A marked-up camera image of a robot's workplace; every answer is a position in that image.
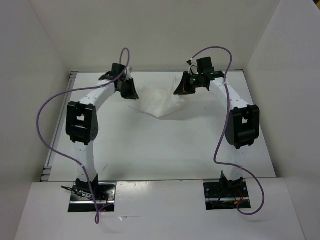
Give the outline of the white pleated skirt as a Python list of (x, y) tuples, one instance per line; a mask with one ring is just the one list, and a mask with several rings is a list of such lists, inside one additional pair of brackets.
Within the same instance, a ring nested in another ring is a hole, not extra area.
[(158, 119), (181, 110), (186, 101), (179, 95), (174, 95), (178, 87), (177, 78), (173, 77), (166, 86), (166, 89), (154, 85), (138, 87), (139, 99), (132, 100), (128, 107)]

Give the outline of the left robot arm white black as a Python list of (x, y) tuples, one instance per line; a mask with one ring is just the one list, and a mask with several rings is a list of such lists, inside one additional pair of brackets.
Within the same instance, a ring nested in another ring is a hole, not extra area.
[(75, 181), (75, 191), (88, 200), (99, 196), (99, 178), (94, 163), (94, 141), (99, 133), (98, 111), (115, 93), (125, 100), (138, 100), (131, 68), (114, 63), (111, 71), (103, 74), (97, 86), (79, 101), (70, 101), (66, 113), (66, 134), (80, 162)]

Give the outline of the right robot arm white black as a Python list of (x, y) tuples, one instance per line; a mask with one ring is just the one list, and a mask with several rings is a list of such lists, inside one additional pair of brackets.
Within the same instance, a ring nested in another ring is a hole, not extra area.
[(183, 72), (175, 95), (192, 95), (198, 88), (205, 88), (225, 107), (228, 115), (222, 136), (230, 146), (228, 160), (221, 160), (223, 166), (219, 179), (222, 197), (237, 193), (244, 185), (243, 166), (249, 148), (260, 135), (260, 109), (249, 104), (228, 84), (225, 74), (216, 71), (210, 57), (188, 60), (189, 69)]

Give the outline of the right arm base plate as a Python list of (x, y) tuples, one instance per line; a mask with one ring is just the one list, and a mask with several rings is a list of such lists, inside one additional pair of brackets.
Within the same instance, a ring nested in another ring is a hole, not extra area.
[(250, 197), (247, 189), (247, 183), (242, 180), (240, 186), (226, 188), (218, 179), (204, 181), (203, 191), (205, 198), (205, 208), (207, 211), (213, 210), (232, 210), (250, 209)]

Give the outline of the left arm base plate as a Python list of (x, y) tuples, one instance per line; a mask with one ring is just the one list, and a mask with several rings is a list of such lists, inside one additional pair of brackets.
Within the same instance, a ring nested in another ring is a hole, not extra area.
[[(62, 188), (71, 192), (68, 206), (69, 213), (87, 213), (96, 211), (90, 192), (76, 190), (75, 183), (72, 188), (65, 186), (62, 186)], [(101, 212), (115, 211), (116, 188), (117, 184), (115, 182), (99, 183), (98, 189), (95, 193), (95, 199), (97, 208)]]

